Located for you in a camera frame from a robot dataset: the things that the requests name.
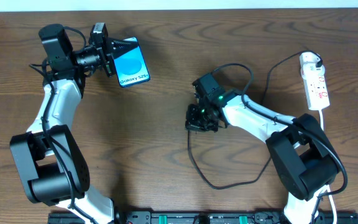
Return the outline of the white power strip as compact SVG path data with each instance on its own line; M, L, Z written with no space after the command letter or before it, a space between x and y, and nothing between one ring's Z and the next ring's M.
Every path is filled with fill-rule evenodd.
M325 79L325 67L316 67L313 63L301 66L308 108L312 111L323 110L330 105Z

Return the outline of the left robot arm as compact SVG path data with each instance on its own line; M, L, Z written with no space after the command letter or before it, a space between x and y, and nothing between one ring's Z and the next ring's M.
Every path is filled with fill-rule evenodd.
M82 48L74 50L68 30L61 24L39 30L47 56L30 67L43 77L44 99L27 131L11 138L10 150L30 202L65 208L85 223L125 223L113 199L91 185L71 127L86 79L97 69L109 77L117 74L116 60L139 48L139 43L134 37L110 38L99 22Z

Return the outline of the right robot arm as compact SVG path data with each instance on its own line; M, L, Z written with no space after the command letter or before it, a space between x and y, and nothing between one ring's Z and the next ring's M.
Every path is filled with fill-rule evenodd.
M276 113L238 90L225 90L207 73L193 82L197 102L186 112L189 131L218 131L234 126L266 144L280 181L288 191L284 208L290 223L314 223L318 206L344 166L310 114L299 118Z

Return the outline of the blue smartphone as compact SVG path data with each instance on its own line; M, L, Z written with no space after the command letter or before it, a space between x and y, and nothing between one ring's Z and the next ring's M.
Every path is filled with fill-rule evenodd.
M136 44L136 48L114 59L119 85L123 88L148 82L150 74L136 37L126 39Z

